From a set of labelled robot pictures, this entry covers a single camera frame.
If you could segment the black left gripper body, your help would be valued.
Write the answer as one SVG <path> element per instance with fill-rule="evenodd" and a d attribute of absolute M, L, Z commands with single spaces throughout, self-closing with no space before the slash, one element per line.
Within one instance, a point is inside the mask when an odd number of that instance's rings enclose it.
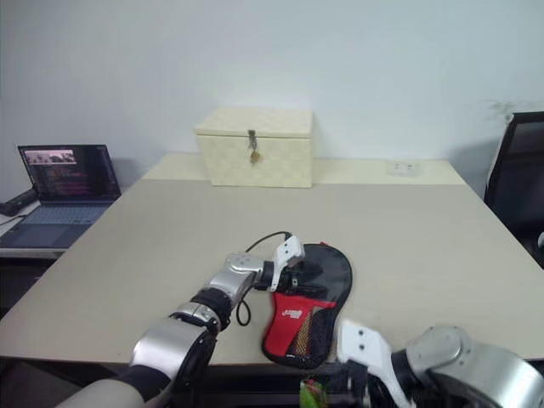
<path fill-rule="evenodd" d="M 303 264 L 298 263 L 292 267 L 286 266 L 280 273 L 278 293 L 300 294 L 300 277 L 303 274 Z"/>

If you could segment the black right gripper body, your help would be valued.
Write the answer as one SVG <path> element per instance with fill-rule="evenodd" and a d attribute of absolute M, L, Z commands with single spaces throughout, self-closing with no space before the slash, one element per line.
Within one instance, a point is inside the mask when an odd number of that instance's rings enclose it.
<path fill-rule="evenodd" d="M 352 399 L 349 407 L 382 407 L 385 399 L 376 377 L 366 365 L 349 360 L 343 363 L 347 374 L 347 389 Z"/>

